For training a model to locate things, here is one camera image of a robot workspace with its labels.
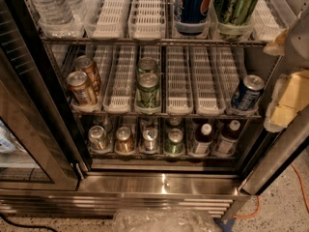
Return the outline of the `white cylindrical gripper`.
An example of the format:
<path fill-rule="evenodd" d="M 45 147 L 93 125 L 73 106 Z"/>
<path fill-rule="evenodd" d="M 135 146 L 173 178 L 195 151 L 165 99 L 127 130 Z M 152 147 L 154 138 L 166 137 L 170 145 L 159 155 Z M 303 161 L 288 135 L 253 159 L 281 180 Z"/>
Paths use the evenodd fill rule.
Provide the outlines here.
<path fill-rule="evenodd" d="M 264 47 L 263 53 L 272 56 L 285 54 L 289 63 L 308 69 L 309 7 L 303 7 L 289 31 L 282 31 Z M 271 102 L 267 107 L 264 128 L 269 132 L 282 131 L 308 104 L 309 71 L 281 74 L 274 85 Z"/>

